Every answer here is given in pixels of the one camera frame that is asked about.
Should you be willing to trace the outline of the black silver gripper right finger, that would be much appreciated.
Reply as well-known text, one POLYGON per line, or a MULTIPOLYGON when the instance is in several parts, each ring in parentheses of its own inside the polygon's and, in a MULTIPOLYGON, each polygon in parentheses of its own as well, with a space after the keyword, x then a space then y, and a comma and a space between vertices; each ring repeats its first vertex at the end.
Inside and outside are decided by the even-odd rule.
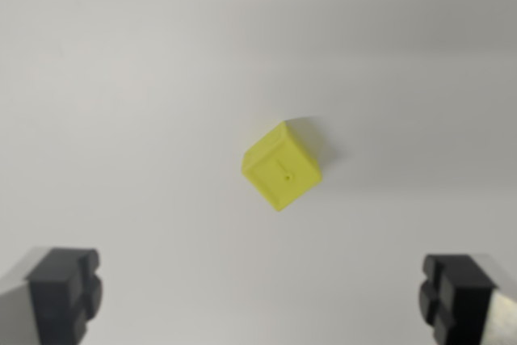
POLYGON ((515 344, 516 273, 489 255, 428 254, 418 291, 436 344, 515 344))

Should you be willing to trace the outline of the black silver gripper left finger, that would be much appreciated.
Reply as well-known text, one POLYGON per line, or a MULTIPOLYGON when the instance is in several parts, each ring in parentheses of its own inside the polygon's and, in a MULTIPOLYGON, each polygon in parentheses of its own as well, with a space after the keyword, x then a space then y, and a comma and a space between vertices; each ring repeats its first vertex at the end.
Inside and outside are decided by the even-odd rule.
POLYGON ((30 249, 1 274, 1 343, 81 343, 102 304, 99 267, 96 249, 30 249))

